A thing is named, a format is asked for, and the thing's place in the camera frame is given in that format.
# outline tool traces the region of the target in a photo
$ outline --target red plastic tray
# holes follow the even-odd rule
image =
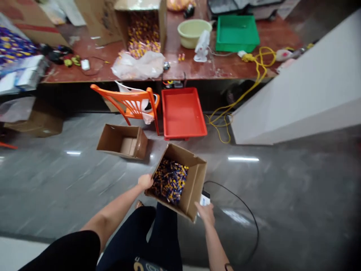
[[[164,139],[184,139],[207,135],[196,88],[162,90]]]

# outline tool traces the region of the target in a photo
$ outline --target black cable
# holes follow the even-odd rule
[[[259,240],[259,229],[258,229],[258,224],[257,224],[257,221],[256,221],[256,218],[255,216],[253,215],[251,209],[247,206],[247,204],[240,198],[238,197],[235,193],[233,193],[231,190],[229,190],[228,188],[224,187],[223,185],[219,184],[219,183],[216,183],[214,181],[205,181],[204,184],[206,183],[214,183],[214,184],[217,184],[221,187],[223,187],[224,189],[226,189],[229,193],[233,194],[236,198],[238,198],[240,201],[242,201],[242,203],[247,207],[247,209],[249,210],[249,212],[251,213],[252,217],[253,217],[253,220],[255,222],[255,225],[256,225],[256,229],[257,229],[257,238],[256,238],[256,243],[255,243],[255,246],[253,247],[253,250],[251,251],[251,253],[249,254],[249,257],[248,259],[243,263],[243,265],[249,263],[249,261],[252,259],[252,257],[254,256],[256,250],[257,250],[257,247],[258,247],[258,240]],[[226,271],[228,271],[227,269],[227,266],[231,266],[229,263],[226,263],[224,265],[224,268]]]

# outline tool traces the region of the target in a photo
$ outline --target forearm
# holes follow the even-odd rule
[[[102,210],[100,210],[81,230],[93,230],[100,238],[100,251],[102,251],[114,231],[123,221],[135,199],[143,192],[140,185],[118,196]]]
[[[222,247],[221,241],[219,240],[218,234],[214,226],[205,224],[206,228],[206,241],[209,258],[209,269],[211,271],[225,271],[224,265],[229,263],[226,253]]]

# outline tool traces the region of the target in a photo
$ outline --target hand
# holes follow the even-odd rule
[[[140,185],[144,190],[151,188],[153,182],[154,181],[151,174],[141,175],[138,179],[138,185]]]
[[[198,202],[194,203],[197,207],[200,218],[202,218],[204,225],[214,226],[215,218],[213,214],[213,204],[206,206],[200,205]]]

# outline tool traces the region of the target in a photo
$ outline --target glossy floor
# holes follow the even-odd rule
[[[18,134],[12,141],[18,150],[0,150],[2,235],[50,242],[74,232],[139,175],[155,169],[167,142],[153,124],[131,120],[150,141],[144,161],[129,161],[96,151],[105,123],[125,125],[120,115],[82,114],[67,120],[60,135]],[[340,270],[360,235],[357,137],[339,131],[274,147],[235,146],[222,144],[208,127],[204,138],[172,143],[206,159],[206,180],[232,190],[255,214],[259,245],[244,269]],[[226,253],[241,265],[256,241],[252,216],[223,188],[208,183],[205,189],[216,205]],[[140,199],[155,205],[144,195]],[[178,224],[184,264],[207,266],[201,220],[194,225],[179,217]]]

